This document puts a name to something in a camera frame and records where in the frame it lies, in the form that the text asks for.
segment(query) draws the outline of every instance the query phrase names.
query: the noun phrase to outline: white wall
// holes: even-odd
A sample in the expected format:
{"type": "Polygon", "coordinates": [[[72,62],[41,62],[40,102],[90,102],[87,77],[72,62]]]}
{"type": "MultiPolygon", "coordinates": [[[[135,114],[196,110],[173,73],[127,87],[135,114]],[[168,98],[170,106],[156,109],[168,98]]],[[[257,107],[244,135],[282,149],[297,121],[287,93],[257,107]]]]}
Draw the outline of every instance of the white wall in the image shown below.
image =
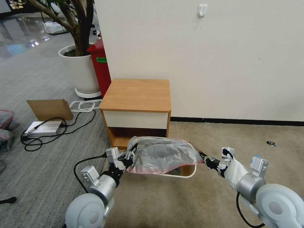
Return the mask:
{"type": "Polygon", "coordinates": [[[95,2],[111,77],[170,79],[171,116],[304,121],[304,1],[95,2]]]}

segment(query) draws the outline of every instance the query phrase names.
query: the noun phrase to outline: green label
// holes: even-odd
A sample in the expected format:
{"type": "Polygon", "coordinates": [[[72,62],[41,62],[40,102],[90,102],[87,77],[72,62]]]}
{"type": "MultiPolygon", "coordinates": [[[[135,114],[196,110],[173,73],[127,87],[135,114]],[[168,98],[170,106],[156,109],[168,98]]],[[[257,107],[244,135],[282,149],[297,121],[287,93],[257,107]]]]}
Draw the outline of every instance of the green label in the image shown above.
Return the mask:
{"type": "Polygon", "coordinates": [[[97,62],[101,62],[101,63],[106,63],[107,62],[107,58],[96,57],[96,61],[97,62]]]}

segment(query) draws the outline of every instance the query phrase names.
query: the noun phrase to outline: nightstand drawer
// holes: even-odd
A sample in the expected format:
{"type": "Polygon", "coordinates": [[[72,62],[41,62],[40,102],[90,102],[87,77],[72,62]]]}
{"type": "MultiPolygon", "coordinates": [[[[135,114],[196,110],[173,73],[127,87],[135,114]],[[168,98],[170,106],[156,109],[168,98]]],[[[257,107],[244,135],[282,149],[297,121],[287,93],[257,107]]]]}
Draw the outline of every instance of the nightstand drawer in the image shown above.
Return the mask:
{"type": "Polygon", "coordinates": [[[108,127],[166,129],[167,112],[131,112],[103,110],[108,127]]]}

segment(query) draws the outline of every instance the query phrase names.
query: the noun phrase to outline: red box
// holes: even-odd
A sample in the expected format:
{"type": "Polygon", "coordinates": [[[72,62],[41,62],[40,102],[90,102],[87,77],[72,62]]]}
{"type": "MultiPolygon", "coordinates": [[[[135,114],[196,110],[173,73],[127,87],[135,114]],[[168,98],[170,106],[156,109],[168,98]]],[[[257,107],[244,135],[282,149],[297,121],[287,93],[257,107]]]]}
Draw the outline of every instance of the red box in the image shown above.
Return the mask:
{"type": "Polygon", "coordinates": [[[110,72],[104,50],[105,48],[102,39],[98,40],[95,44],[87,49],[87,51],[91,53],[91,58],[102,97],[105,96],[105,93],[111,84],[110,72]]]}

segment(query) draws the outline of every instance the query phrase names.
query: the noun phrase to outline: white planter pot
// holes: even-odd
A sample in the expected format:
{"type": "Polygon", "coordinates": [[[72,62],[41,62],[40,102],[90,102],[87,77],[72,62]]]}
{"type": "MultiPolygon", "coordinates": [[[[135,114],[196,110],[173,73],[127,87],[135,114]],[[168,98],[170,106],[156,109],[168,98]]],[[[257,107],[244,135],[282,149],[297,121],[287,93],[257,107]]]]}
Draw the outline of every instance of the white planter pot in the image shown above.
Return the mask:
{"type": "Polygon", "coordinates": [[[58,55],[62,58],[77,95],[84,98],[101,95],[91,56],[68,57],[63,55],[74,49],[75,45],[64,47],[58,51],[58,55]]]}

